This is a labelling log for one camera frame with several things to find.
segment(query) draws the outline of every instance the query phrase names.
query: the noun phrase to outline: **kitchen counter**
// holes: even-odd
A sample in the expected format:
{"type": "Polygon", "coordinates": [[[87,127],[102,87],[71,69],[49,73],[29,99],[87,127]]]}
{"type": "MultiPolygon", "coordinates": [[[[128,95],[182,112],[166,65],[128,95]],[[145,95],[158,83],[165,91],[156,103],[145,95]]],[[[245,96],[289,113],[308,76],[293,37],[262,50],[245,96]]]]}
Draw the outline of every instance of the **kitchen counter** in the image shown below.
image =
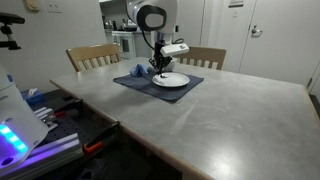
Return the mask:
{"type": "MultiPolygon", "coordinates": [[[[113,30],[105,29],[106,33],[112,33],[113,30]]],[[[117,32],[132,32],[133,34],[142,34],[141,31],[117,31],[117,32]]]]}

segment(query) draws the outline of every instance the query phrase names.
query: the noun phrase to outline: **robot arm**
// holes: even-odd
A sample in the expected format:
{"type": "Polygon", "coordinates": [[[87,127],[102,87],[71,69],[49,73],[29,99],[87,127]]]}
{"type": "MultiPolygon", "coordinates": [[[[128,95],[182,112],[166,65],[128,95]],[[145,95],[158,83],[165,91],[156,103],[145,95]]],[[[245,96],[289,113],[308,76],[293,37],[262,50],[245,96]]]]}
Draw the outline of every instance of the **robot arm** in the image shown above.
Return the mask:
{"type": "Polygon", "coordinates": [[[172,44],[177,21],[179,0],[126,0],[129,18],[142,31],[156,31],[154,59],[150,60],[158,74],[166,67],[171,57],[186,53],[186,44],[172,44]]]}

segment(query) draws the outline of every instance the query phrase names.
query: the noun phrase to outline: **table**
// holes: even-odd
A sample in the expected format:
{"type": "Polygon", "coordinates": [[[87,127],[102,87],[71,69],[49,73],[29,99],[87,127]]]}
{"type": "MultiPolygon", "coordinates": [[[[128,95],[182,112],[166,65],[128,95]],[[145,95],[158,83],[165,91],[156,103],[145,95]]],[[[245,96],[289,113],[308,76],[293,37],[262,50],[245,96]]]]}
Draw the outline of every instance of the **table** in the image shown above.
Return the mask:
{"type": "Polygon", "coordinates": [[[302,85],[176,65],[204,81],[175,104],[114,83],[136,58],[50,81],[187,179],[320,179],[319,118],[302,85]]]}

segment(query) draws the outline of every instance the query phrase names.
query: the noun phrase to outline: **light switch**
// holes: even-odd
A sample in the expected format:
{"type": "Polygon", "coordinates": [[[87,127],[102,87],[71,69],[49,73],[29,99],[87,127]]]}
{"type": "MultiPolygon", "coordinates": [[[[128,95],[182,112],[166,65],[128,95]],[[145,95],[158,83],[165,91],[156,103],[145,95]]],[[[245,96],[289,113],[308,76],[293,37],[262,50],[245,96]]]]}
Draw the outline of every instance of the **light switch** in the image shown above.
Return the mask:
{"type": "Polygon", "coordinates": [[[40,11],[38,0],[26,0],[26,4],[30,11],[40,11]]]}
{"type": "Polygon", "coordinates": [[[51,13],[61,13],[59,0],[46,0],[46,6],[51,13]]]}

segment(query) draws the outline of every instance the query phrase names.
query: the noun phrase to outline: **door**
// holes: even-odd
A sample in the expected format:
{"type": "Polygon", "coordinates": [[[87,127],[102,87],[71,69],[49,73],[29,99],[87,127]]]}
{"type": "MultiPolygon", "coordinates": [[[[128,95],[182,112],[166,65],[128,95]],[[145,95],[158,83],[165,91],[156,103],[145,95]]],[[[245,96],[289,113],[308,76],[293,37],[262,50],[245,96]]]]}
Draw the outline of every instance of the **door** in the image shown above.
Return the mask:
{"type": "Polygon", "coordinates": [[[319,7],[319,0],[257,0],[239,72],[310,84],[320,57],[319,7]]]}
{"type": "Polygon", "coordinates": [[[310,94],[317,96],[318,100],[320,101],[320,63],[318,68],[313,76],[314,84],[311,85],[311,92],[310,94]]]}
{"type": "Polygon", "coordinates": [[[178,32],[174,40],[183,38],[189,46],[200,46],[205,0],[179,0],[178,32]]]}

